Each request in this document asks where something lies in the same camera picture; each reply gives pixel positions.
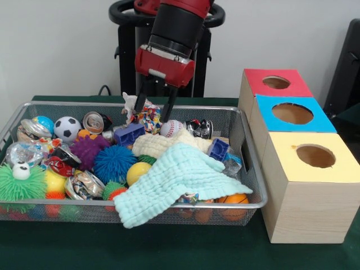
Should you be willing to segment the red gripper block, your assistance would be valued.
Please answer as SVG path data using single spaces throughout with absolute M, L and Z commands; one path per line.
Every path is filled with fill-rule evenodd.
M 164 87 L 169 92 L 160 118 L 162 123 L 166 123 L 175 104 L 178 88 L 186 87 L 194 76 L 194 60 L 143 44 L 137 49 L 135 68 L 136 72 L 146 76 L 137 96 L 135 112 L 140 113 L 143 110 L 147 95 L 154 88 L 153 76 L 158 77 L 165 81 Z

